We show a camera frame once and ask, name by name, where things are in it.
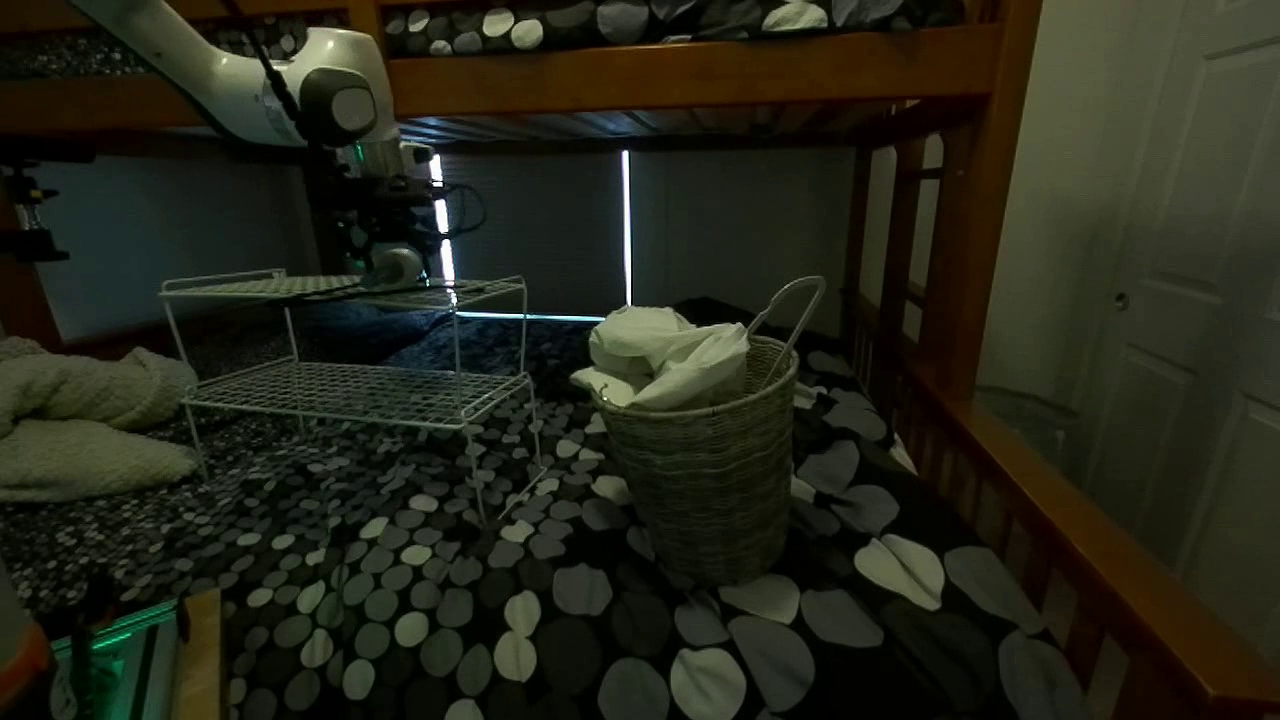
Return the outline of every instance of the white robotic arm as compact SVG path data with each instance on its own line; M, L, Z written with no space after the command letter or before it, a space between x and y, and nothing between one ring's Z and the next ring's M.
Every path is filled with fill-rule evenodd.
M399 126L380 46L363 32L313 28L293 58L274 58L296 115L259 58L208 44L163 0L72 0L91 25L172 81L222 130L270 147L369 142L363 175L399 173Z

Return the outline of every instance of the bunk bed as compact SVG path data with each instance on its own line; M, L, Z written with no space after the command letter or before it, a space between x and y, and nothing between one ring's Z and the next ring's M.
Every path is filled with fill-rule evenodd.
M380 36L405 0L258 0L251 14L327 12ZM222 18L215 0L182 0ZM408 130L440 147L555 153L583 142L858 142L843 331L920 478L990 540L1035 605L1103 717L1267 717L1275 669L1211 618L1178 574L1103 519L1048 459L972 404L1027 85L1035 0L966 0L966 18L918 32L574 46L542 57L391 57ZM59 4L8 4L0 36L84 32ZM0 134L147 147L136 130L192 126L152 75L0 81ZM944 165L925 158L939 134ZM886 295L861 288L874 153L897 153ZM918 288L918 191L939 188L932 272ZM33 274L3 274L3 303Z

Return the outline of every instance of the pebble pattern bedding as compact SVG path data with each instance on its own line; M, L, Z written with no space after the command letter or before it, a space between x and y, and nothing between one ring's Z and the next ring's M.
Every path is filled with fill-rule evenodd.
M466 347L501 354L484 344L477 327ZM0 506L0 558L38 611L72 605L88 567L141 605L222 582L244 720L1081 717L1039 611L886 452L841 358L805 351L785 554L702 593L652 564L609 426L560 382L583 327L535 323L534 358L548 467L529 471L526 410L489 423L501 523L474 519L458 437L208 415L214 477Z

